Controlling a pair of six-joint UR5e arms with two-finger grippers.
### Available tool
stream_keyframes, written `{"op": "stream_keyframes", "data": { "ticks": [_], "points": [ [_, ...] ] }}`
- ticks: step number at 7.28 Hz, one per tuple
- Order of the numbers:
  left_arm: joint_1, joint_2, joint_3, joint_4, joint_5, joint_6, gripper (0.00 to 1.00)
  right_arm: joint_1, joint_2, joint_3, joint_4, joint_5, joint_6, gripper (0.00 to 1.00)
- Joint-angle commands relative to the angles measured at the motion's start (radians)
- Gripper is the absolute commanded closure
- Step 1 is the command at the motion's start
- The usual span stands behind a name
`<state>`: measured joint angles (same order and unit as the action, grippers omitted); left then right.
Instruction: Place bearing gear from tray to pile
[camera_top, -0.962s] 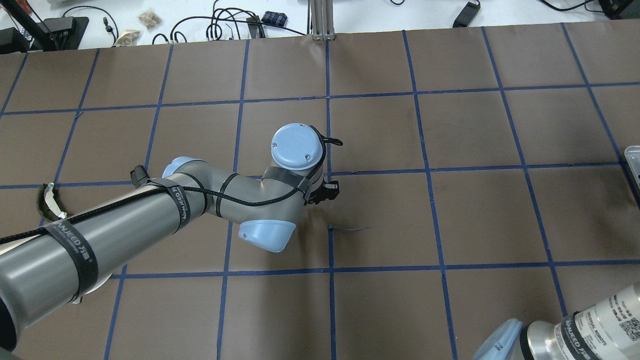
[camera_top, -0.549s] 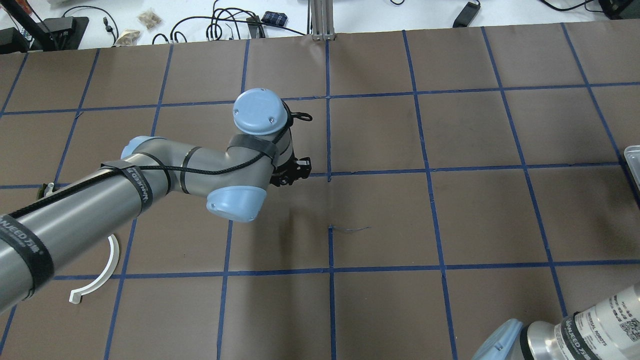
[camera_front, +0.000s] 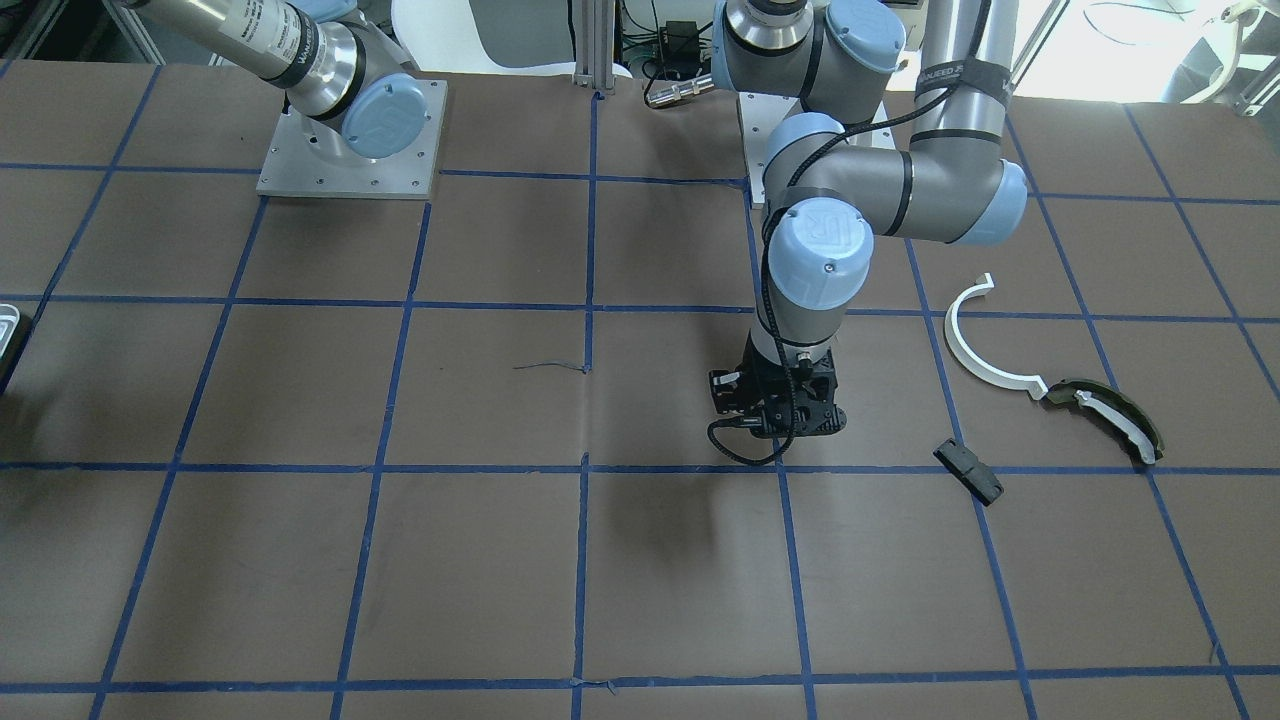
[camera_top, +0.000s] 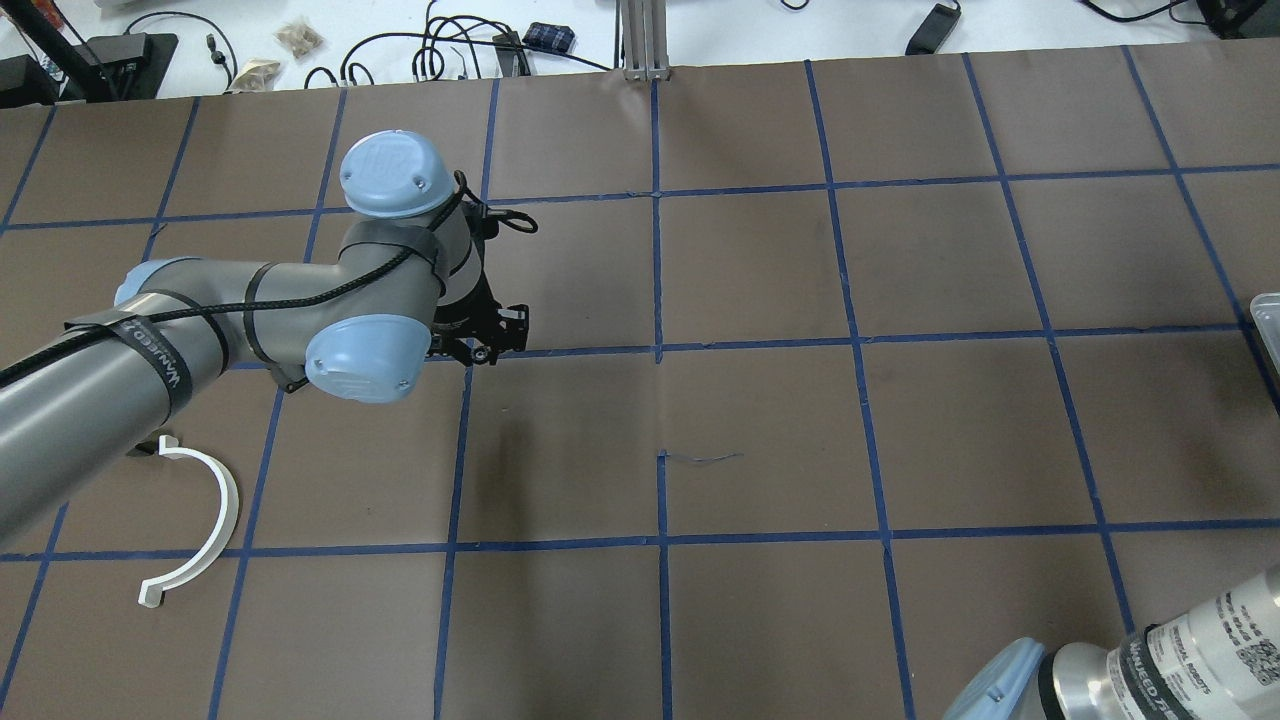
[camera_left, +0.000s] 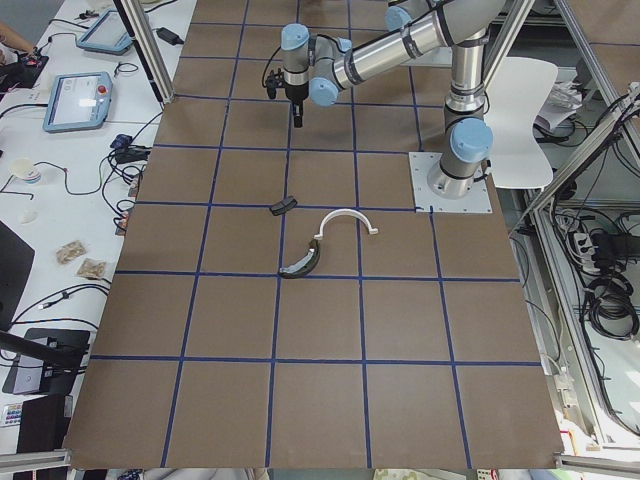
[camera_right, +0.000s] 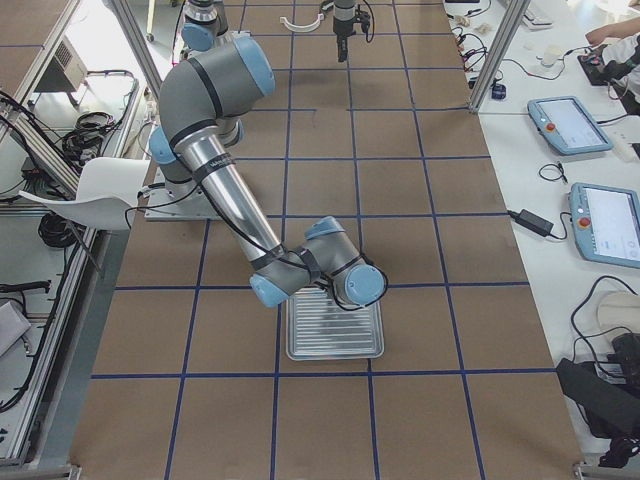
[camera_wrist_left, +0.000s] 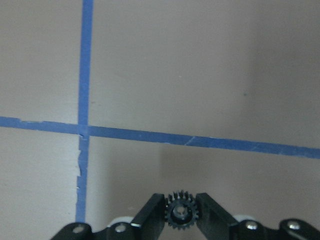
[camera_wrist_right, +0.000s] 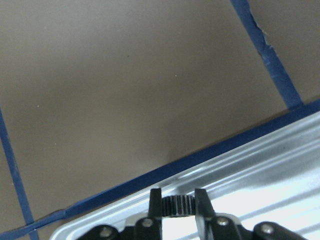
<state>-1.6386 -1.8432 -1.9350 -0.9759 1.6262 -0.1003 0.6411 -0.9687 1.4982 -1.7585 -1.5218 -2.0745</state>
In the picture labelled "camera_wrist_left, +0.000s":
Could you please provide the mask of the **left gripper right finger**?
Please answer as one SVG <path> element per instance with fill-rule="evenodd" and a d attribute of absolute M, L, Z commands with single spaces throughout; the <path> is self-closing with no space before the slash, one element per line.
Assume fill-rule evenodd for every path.
<path fill-rule="evenodd" d="M 282 220 L 271 229 L 252 219 L 236 220 L 207 193 L 195 197 L 198 229 L 208 240 L 318 240 L 320 231 L 297 218 Z"/>

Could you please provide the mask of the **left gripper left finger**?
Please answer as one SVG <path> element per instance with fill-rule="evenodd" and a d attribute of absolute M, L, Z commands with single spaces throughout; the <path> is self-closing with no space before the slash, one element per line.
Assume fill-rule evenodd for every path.
<path fill-rule="evenodd" d="M 155 193 L 138 214 L 128 223 L 116 222 L 105 229 L 93 232 L 84 222 L 65 225 L 53 240 L 157 240 L 165 226 L 165 197 Z"/>

